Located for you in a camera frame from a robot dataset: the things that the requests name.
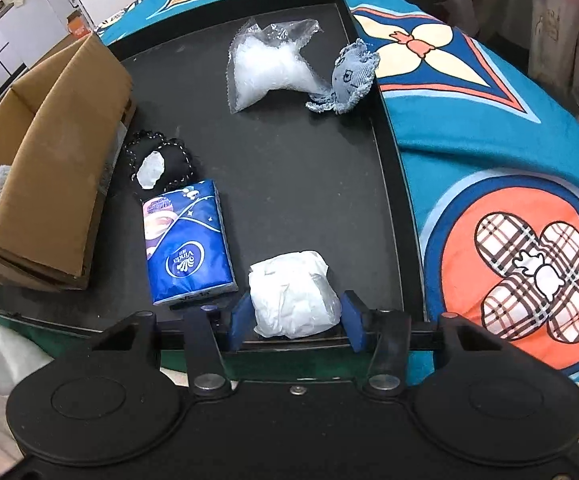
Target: circular pad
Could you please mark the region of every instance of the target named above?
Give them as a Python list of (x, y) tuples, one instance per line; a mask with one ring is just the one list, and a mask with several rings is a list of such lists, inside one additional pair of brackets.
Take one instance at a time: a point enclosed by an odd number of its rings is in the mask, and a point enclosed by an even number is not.
[(442, 447), (473, 462), (543, 462), (579, 438), (579, 388), (562, 373), (501, 351), (465, 352), (429, 376), (413, 400)]
[(7, 422), (24, 452), (63, 465), (106, 465), (165, 436), (181, 411), (179, 391), (126, 354), (63, 357), (23, 380), (7, 402)]

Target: vinda logo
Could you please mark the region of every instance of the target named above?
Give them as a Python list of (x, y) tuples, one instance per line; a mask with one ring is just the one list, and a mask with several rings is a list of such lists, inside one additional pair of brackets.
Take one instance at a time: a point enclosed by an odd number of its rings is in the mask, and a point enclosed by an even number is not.
[(169, 209), (169, 210), (173, 209), (172, 202), (165, 197), (156, 198), (148, 203), (147, 207), (148, 214), (155, 213), (156, 211), (161, 211), (162, 209)]
[(205, 250), (198, 242), (187, 242), (170, 254), (166, 261), (167, 274), (186, 278), (199, 270), (205, 259)]

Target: patterned blanket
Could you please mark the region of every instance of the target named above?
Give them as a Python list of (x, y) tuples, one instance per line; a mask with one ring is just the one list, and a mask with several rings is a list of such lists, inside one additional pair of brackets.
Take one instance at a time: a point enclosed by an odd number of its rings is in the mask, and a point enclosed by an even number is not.
[[(212, 1), (137, 0), (97, 33), (111, 44)], [(380, 54), (429, 318), (458, 312), (579, 380), (579, 125), (496, 54), (417, 7), (346, 2)]]

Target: cardboard box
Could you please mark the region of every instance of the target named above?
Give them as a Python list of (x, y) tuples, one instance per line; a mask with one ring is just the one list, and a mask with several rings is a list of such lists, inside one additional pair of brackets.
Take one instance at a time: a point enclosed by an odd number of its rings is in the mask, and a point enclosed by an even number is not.
[(110, 174), (135, 107), (95, 34), (19, 78), (0, 102), (0, 283), (86, 288)]

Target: metal screw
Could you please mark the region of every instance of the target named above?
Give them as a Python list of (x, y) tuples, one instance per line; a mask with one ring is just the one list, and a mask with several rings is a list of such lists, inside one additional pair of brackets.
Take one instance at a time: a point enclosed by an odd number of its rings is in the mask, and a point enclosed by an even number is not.
[(398, 388), (400, 383), (401, 380), (398, 377), (389, 374), (379, 374), (369, 378), (369, 386), (384, 392)]
[(294, 386), (289, 389), (289, 392), (292, 395), (305, 395), (307, 393), (307, 388), (300, 384), (294, 384)]
[(218, 374), (203, 374), (194, 380), (194, 386), (206, 392), (218, 390), (223, 384), (225, 384), (225, 378)]

